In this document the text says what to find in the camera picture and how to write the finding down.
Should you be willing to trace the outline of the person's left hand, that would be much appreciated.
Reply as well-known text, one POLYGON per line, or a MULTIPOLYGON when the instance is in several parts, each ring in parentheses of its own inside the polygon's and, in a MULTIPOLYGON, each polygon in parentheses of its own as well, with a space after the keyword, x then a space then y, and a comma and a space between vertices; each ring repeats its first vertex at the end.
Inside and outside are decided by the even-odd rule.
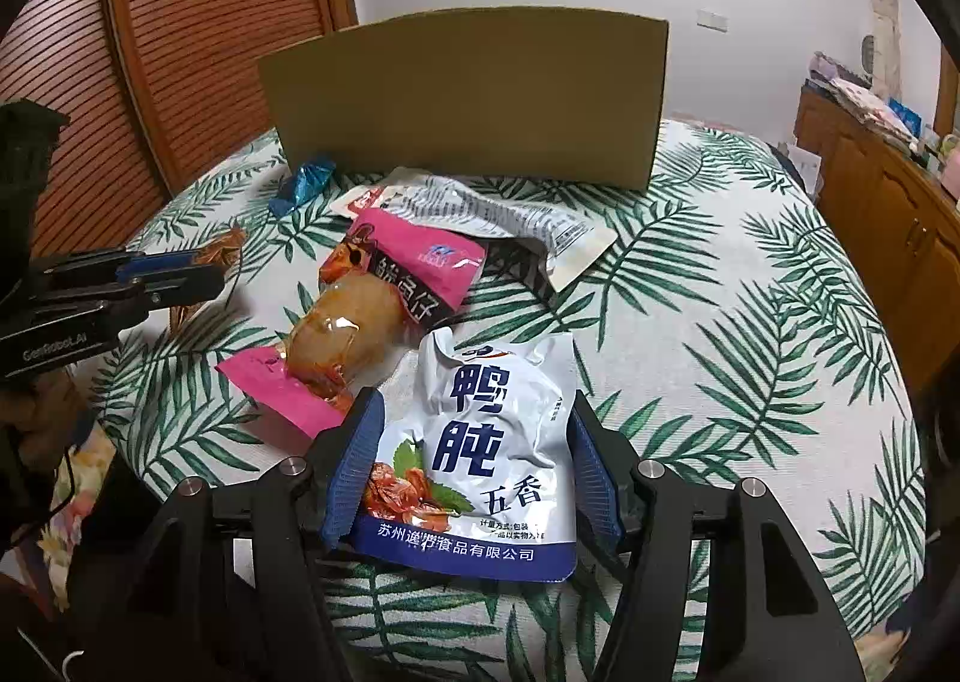
POLYGON ((2 474, 50 474, 75 441, 88 404, 68 368, 2 391, 2 474))

